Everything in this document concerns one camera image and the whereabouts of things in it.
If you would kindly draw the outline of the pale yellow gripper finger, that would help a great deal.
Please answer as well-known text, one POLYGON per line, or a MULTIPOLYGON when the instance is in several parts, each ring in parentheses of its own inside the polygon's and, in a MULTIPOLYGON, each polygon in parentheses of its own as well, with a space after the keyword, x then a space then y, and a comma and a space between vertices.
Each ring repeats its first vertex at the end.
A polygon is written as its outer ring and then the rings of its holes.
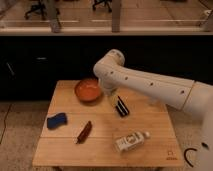
POLYGON ((110 104, 115 107, 118 103, 118 94, 116 90, 113 90, 109 95, 109 102, 110 104))

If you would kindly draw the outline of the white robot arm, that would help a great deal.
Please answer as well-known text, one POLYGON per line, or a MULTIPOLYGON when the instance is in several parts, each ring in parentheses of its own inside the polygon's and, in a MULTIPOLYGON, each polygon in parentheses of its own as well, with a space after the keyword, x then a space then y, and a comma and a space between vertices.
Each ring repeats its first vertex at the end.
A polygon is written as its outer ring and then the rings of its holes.
POLYGON ((158 99, 202 120, 201 145, 193 171, 213 171, 213 85, 190 79, 128 69, 121 51, 108 51, 93 67, 102 91, 112 104, 118 87, 158 99))

